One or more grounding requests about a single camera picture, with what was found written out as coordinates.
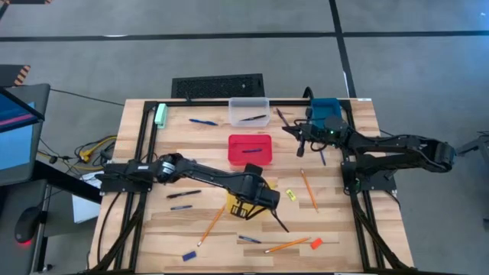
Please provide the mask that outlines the clear plastic bin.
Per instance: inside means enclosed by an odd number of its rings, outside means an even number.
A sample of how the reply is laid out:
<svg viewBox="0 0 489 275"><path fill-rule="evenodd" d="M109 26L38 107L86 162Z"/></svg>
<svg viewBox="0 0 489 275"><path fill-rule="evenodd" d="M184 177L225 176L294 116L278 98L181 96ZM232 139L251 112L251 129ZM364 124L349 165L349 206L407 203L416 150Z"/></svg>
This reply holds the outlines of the clear plastic bin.
<svg viewBox="0 0 489 275"><path fill-rule="evenodd" d="M257 115L267 115L267 117L257 121L240 121ZM230 98L228 118L233 127L265 127L270 121L270 101L266 97Z"/></svg>

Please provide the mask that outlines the black perforated panel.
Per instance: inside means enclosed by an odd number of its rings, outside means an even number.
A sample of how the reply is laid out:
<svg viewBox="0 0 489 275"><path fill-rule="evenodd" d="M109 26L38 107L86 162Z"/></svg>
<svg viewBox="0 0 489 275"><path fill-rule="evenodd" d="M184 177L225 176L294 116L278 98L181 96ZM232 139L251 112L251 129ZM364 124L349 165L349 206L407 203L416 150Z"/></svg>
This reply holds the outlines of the black perforated panel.
<svg viewBox="0 0 489 275"><path fill-rule="evenodd" d="M263 75L257 73L172 79L172 99L233 97L265 97Z"/></svg>

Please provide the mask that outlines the orange pencil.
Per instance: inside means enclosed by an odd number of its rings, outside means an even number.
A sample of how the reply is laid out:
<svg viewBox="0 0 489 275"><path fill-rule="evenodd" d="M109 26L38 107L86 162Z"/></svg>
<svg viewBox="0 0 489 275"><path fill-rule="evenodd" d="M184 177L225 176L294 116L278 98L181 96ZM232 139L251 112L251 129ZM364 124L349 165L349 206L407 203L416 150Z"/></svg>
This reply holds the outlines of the orange pencil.
<svg viewBox="0 0 489 275"><path fill-rule="evenodd" d="M222 213L225 211L225 208L226 208L226 204L224 204L220 210L217 212L216 216L214 217L214 219L211 221L211 223L209 224L209 226L207 227L206 231L204 232L204 234L202 235L202 237L200 238L199 242L197 243L197 247L200 247L202 245L202 243L204 242L204 240L208 237L210 231L213 229L213 227L215 226L215 223L219 220L219 218L222 216Z"/></svg>
<svg viewBox="0 0 489 275"><path fill-rule="evenodd" d="M316 212L319 213L319 208L317 206L316 199L315 199L314 194L313 194L313 190L312 190L312 188L311 188L311 186L309 184L309 181L307 179L307 176L306 176L306 173L305 173L304 169L300 168L300 173L301 173L301 176L303 178L303 181L304 181L304 183L306 185L306 188L308 190L309 197L310 197L310 200L311 200L311 202L313 204L313 207L316 210Z"/></svg>
<svg viewBox="0 0 489 275"><path fill-rule="evenodd" d="M302 243L308 241L309 239L310 239L310 237L309 238L301 238L301 239L298 239L295 241L287 242L286 244L281 244L281 245L278 245L276 247L272 247L270 249L265 250L264 254L273 253L275 251L279 251L279 250L282 250L284 248L292 247L292 246L297 245L297 244L302 244Z"/></svg>

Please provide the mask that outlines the black aluminium table frame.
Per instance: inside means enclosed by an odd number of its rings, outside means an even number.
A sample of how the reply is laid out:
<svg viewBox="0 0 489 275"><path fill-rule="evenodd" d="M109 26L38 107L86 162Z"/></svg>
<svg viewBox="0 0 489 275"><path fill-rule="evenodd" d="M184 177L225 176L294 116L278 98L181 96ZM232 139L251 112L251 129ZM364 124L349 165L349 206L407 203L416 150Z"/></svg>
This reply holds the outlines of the black aluminium table frame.
<svg viewBox="0 0 489 275"><path fill-rule="evenodd" d="M305 114L305 99L288 100L276 108L288 123ZM147 195L138 243L138 273L266 273L266 272L360 272L363 269L354 216L349 198L343 192L340 170L342 154L329 148L326 166L317 153L296 156L296 140L286 133L283 121L273 109L269 124L261 129L271 136L273 160L264 168L264 177L282 194L277 217L263 212L245 221L227 213L215 223L200 247L197 243L220 208L225 204L223 189L193 180L154 185ZM190 118L214 121L219 126L189 121ZM236 128L228 120L226 105L187 105L172 101L164 129L154 128L153 112L141 99L129 99L121 117L114 159L124 163L135 154L153 150L157 155L179 153L205 165L230 170L228 137L253 134L253 128ZM313 207L300 173L304 169L313 190L319 213ZM191 190L201 193L167 199L167 196ZM296 201L290 200L291 189ZM178 205L191 209L170 211ZM238 238L244 235L262 244ZM301 238L302 244L273 253L264 251ZM323 244L313 250L310 244L321 238ZM196 257L182 256L196 251Z"/></svg>

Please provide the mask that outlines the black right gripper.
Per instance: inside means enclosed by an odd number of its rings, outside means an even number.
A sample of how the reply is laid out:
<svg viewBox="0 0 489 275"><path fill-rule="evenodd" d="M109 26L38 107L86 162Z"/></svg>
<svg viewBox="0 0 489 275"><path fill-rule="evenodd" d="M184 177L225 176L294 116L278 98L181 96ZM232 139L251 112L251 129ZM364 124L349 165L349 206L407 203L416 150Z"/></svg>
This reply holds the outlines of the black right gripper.
<svg viewBox="0 0 489 275"><path fill-rule="evenodd" d="M332 133L325 128L325 121L325 118L300 119L300 125L283 126L282 129L300 140L300 148L304 148L307 141L311 144L320 143L322 148L326 148L332 145Z"/></svg>

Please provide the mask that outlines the hazard striped board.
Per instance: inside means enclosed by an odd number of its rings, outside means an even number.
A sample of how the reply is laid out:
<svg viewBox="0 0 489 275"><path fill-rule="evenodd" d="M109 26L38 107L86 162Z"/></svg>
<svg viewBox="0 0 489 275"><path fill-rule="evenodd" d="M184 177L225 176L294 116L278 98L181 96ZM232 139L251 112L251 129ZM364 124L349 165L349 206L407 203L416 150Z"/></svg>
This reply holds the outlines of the hazard striped board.
<svg viewBox="0 0 489 275"><path fill-rule="evenodd" d="M0 64L0 86L22 86L31 70L30 65Z"/></svg>

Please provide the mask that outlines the black computer mouse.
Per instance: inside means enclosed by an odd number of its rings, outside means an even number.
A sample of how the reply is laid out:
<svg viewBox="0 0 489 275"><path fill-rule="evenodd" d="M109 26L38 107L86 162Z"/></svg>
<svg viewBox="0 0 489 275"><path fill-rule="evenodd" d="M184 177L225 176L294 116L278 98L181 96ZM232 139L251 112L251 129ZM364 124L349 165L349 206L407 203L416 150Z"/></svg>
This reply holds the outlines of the black computer mouse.
<svg viewBox="0 0 489 275"><path fill-rule="evenodd" d="M41 210L39 207L25 209L15 225L15 240L19 244L29 242L37 230L40 223Z"/></svg>

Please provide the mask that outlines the mint green stapler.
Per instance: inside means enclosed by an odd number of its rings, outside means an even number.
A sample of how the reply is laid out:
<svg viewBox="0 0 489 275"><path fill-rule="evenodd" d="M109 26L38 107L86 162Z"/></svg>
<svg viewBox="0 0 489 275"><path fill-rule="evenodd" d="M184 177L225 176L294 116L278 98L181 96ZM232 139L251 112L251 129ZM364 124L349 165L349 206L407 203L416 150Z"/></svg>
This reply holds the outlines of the mint green stapler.
<svg viewBox="0 0 489 275"><path fill-rule="evenodd" d="M159 129L164 129L166 127L167 109L168 107L165 103L160 103L157 107L154 115L154 123Z"/></svg>

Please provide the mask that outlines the yellow translucent plastic bin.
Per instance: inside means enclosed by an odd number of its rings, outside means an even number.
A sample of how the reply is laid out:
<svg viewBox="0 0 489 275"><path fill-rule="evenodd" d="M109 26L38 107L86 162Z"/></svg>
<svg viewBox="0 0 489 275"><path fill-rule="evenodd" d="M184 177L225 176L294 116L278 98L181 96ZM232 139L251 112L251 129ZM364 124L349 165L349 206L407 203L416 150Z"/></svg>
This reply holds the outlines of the yellow translucent plastic bin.
<svg viewBox="0 0 489 275"><path fill-rule="evenodd" d="M232 194L229 193L226 197L225 211L230 214L231 205L237 204L238 202L240 202L240 201L235 196L233 196ZM244 202L244 207L249 211L253 207L253 205L250 203Z"/></svg>

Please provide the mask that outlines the white paper sheet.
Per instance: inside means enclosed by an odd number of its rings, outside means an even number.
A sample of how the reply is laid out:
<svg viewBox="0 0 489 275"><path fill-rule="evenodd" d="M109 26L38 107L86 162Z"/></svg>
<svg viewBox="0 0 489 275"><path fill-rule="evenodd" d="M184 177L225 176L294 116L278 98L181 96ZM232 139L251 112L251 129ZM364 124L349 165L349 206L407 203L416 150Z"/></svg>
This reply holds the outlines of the white paper sheet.
<svg viewBox="0 0 489 275"><path fill-rule="evenodd" d="M103 174L102 171L88 173L82 175L80 179L93 186L100 189L102 182L96 178L96 175ZM76 224L86 222L92 218L97 218L99 216L100 204L96 202L91 202L88 199L83 199L79 196L72 195L73 202L73 221Z"/></svg>

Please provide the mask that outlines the red plastic bin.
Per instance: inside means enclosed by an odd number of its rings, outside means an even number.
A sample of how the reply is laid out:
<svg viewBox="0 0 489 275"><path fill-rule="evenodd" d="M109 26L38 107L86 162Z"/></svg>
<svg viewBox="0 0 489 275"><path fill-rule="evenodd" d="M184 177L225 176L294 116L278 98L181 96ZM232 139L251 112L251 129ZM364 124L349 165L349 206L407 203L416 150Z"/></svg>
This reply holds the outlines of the red plastic bin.
<svg viewBox="0 0 489 275"><path fill-rule="evenodd" d="M261 152L242 153L243 150L262 148ZM232 134L228 137L228 162L233 166L252 163L266 166L273 160L272 139L268 134Z"/></svg>

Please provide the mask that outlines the black computer monitor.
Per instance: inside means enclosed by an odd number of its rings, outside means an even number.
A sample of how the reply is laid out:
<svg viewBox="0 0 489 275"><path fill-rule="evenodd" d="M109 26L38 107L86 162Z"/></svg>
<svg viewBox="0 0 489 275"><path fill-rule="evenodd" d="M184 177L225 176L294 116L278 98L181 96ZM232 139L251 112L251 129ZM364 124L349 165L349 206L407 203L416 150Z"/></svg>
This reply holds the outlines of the black computer monitor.
<svg viewBox="0 0 489 275"><path fill-rule="evenodd" d="M49 84L7 88L7 91L46 114ZM31 179L43 123L0 133L0 186L23 183Z"/></svg>

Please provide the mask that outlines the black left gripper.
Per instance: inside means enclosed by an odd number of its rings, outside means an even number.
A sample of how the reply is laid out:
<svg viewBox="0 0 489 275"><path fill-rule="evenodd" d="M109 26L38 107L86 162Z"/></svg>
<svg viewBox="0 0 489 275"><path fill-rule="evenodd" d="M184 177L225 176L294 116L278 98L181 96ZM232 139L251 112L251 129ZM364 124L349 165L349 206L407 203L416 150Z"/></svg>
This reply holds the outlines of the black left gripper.
<svg viewBox="0 0 489 275"><path fill-rule="evenodd" d="M244 175L236 197L242 202L232 204L230 214L246 220L256 217L267 209L276 210L280 201L280 193L271 189L263 177L255 174ZM244 202L254 206L248 211Z"/></svg>

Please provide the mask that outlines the grey tripod base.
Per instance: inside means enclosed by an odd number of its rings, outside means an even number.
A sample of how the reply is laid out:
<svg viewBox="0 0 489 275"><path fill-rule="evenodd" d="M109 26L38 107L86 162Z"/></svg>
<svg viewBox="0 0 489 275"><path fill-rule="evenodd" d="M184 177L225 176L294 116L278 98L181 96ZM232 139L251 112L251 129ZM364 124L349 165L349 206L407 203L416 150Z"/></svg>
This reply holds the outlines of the grey tripod base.
<svg viewBox="0 0 489 275"><path fill-rule="evenodd" d="M464 156L471 151L479 150L483 158L489 161L489 131L479 131L479 135L456 149L458 156Z"/></svg>

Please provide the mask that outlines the grey desk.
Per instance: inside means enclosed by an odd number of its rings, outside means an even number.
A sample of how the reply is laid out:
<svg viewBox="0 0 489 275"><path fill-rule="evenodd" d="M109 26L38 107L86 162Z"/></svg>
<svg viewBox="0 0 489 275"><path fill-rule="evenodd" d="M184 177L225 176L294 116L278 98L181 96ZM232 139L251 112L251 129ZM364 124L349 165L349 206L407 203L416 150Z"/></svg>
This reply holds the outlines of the grey desk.
<svg viewBox="0 0 489 275"><path fill-rule="evenodd" d="M41 205L46 209L50 194L44 181L0 187L0 275L37 275L43 269L46 225L38 225L33 238L23 244L15 240L15 225L27 208Z"/></svg>

